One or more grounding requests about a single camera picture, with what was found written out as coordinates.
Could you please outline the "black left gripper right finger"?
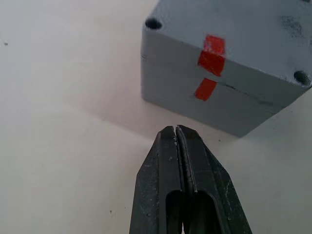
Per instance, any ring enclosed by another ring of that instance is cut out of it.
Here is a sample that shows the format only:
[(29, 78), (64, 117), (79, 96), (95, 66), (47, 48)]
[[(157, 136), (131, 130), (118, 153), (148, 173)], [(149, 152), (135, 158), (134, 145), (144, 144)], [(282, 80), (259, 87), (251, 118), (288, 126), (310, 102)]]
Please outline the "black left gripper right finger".
[(185, 182), (184, 232), (250, 234), (251, 228), (228, 172), (197, 131), (176, 127)]

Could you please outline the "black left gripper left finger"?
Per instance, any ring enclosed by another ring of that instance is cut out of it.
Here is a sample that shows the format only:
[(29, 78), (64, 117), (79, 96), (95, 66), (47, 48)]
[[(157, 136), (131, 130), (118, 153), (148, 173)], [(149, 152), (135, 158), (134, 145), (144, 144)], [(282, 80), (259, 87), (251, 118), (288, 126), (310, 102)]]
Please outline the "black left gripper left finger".
[(158, 132), (136, 176), (129, 232), (180, 234), (185, 186), (173, 126)]

